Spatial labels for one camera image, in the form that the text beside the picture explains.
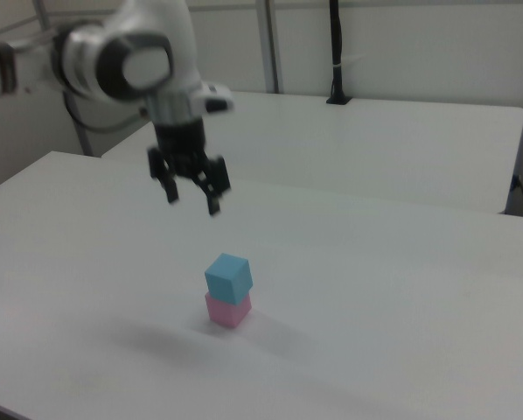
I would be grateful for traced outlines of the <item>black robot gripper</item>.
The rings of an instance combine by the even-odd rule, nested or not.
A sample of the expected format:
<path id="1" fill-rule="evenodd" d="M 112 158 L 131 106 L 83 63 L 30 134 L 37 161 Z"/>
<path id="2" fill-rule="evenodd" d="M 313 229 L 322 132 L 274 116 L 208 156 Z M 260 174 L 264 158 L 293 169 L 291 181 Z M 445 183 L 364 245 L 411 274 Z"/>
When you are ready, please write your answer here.
<path id="1" fill-rule="evenodd" d="M 220 212 L 220 199 L 231 189 L 223 157 L 206 156 L 206 135 L 202 120 L 183 125 L 155 126 L 158 148 L 148 149 L 150 176 L 159 181 L 170 204 L 178 200 L 174 174 L 192 178 L 206 196 L 208 213 Z"/>

